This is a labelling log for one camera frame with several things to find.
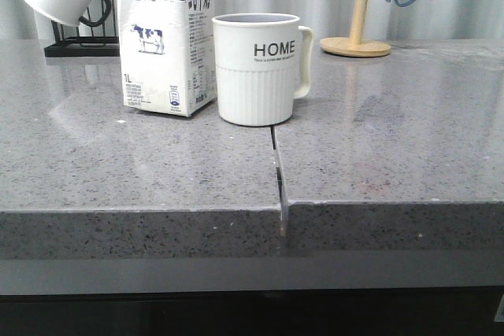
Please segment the white HOME cup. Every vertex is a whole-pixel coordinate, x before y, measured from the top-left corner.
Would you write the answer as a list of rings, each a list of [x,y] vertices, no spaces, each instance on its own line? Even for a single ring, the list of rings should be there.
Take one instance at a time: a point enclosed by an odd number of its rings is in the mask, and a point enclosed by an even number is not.
[[[285,13],[213,18],[219,115],[231,124],[280,124],[311,88],[313,31]]]

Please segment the white blue milk carton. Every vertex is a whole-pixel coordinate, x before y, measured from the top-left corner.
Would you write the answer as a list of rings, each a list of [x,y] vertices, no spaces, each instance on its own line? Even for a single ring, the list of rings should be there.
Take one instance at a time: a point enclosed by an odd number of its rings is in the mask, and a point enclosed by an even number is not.
[[[217,94],[214,0],[117,0],[124,105],[191,116]]]

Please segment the wooden mug tree stand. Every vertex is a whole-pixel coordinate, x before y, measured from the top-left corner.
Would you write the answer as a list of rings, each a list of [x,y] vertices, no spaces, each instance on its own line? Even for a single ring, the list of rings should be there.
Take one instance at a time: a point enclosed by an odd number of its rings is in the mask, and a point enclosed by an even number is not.
[[[320,41],[326,53],[344,57],[384,57],[391,52],[385,42],[364,40],[363,31],[368,0],[354,0],[354,11],[348,37],[328,37]]]

